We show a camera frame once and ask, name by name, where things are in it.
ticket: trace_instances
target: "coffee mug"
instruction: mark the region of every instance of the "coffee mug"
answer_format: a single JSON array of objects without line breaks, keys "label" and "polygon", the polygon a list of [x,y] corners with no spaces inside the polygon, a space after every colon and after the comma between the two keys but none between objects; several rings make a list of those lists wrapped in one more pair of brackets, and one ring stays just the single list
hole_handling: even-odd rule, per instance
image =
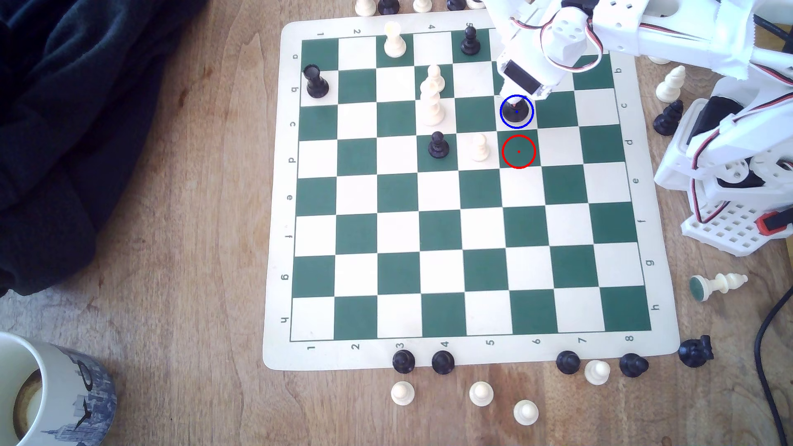
[{"label": "coffee mug", "polygon": [[0,332],[0,446],[99,445],[116,401],[97,360]]}]

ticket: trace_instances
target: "wooden table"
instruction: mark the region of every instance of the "wooden table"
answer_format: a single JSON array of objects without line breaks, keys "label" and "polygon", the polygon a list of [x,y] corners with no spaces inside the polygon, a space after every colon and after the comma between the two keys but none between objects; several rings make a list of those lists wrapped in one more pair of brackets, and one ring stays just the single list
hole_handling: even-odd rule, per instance
[{"label": "wooden table", "polygon": [[[710,334],[716,359],[700,369],[650,359],[639,379],[609,360],[592,386],[553,363],[459,367],[409,375],[416,400],[391,402],[393,370],[281,372],[262,363],[278,43],[290,21],[344,17],[352,0],[214,0],[187,29],[165,76],[137,173],[99,240],[94,263],[68,283],[0,299],[0,330],[97,356],[117,377],[106,444],[775,444],[757,381],[753,341],[793,283],[784,242],[736,259],[680,235],[685,194],[658,188],[680,335]],[[435,0],[435,8],[443,8]],[[411,11],[402,1],[402,10]],[[672,65],[638,61],[648,122],[653,91]],[[717,75],[691,68],[686,105]],[[668,138],[648,126],[657,165]],[[740,272],[749,283],[705,304],[693,274]],[[793,305],[765,337],[768,380],[791,431]],[[490,382],[488,407],[468,387]],[[537,424],[512,407],[529,398]]]}]

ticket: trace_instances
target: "red circle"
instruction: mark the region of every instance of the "red circle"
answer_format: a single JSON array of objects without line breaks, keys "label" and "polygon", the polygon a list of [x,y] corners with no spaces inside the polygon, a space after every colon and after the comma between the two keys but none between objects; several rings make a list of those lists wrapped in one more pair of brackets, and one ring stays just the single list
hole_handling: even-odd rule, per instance
[{"label": "red circle", "polygon": [[[525,166],[520,166],[520,167],[513,166],[513,165],[511,165],[511,164],[509,163],[509,161],[507,161],[507,157],[506,157],[506,156],[504,156],[504,149],[505,149],[505,148],[507,148],[507,143],[509,142],[509,140],[510,140],[510,139],[512,139],[512,138],[514,138],[514,137],[516,137],[516,136],[520,136],[521,138],[526,138],[526,139],[528,139],[528,140],[529,140],[529,142],[531,143],[531,147],[534,149],[534,155],[531,157],[531,161],[529,161],[529,164],[527,164],[527,165],[525,165]],[[513,169],[525,169],[526,167],[529,167],[529,166],[530,166],[530,165],[531,165],[531,164],[534,162],[534,160],[535,160],[536,158],[537,158],[537,146],[535,146],[535,145],[534,145],[534,141],[532,141],[532,140],[531,140],[531,138],[530,138],[530,137],[528,137],[528,136],[526,136],[526,135],[512,135],[512,136],[510,136],[509,138],[507,138],[507,140],[506,140],[506,141],[504,141],[504,145],[502,145],[502,146],[501,146],[501,159],[502,159],[502,160],[504,160],[504,162],[505,162],[505,163],[506,163],[506,164],[507,164],[509,167],[512,167]]]}]

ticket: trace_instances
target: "black cable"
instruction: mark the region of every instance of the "black cable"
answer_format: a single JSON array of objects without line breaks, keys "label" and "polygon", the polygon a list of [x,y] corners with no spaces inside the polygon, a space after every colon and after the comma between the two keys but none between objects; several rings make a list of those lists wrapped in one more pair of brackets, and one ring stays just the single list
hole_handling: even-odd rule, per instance
[{"label": "black cable", "polygon": [[768,316],[765,317],[765,321],[763,321],[763,325],[760,326],[760,330],[757,332],[757,337],[754,340],[754,365],[757,368],[757,377],[760,378],[760,385],[763,387],[763,393],[765,394],[765,399],[768,401],[768,408],[771,410],[771,416],[774,418],[774,426],[776,426],[776,434],[780,437],[780,446],[787,446],[787,438],[785,437],[785,429],[782,426],[782,419],[780,418],[780,413],[776,409],[776,403],[774,403],[774,396],[771,394],[771,388],[768,387],[768,380],[765,378],[765,372],[763,371],[763,359],[760,357],[760,346],[763,343],[763,335],[765,334],[765,330],[771,324],[771,320],[773,320],[774,316],[782,309],[782,306],[787,303],[787,301],[793,295],[793,286],[791,289],[785,293],[784,296],[780,299],[779,302],[774,305],[774,308],[768,313]]}]

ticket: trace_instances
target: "chessboard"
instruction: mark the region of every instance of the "chessboard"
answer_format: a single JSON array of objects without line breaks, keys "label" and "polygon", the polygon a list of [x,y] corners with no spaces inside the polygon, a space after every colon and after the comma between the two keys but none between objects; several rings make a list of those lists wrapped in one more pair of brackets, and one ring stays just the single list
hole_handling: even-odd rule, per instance
[{"label": "chessboard", "polygon": [[[407,50],[384,52],[387,21]],[[464,29],[480,51],[467,56]],[[263,358],[276,370],[669,354],[680,343],[634,58],[610,53],[502,119],[485,10],[288,24]],[[579,63],[593,60],[594,52]],[[328,93],[313,98],[304,67]],[[445,80],[428,127],[419,85]],[[440,131],[449,155],[427,147]],[[484,135],[490,151],[472,158]]]}]

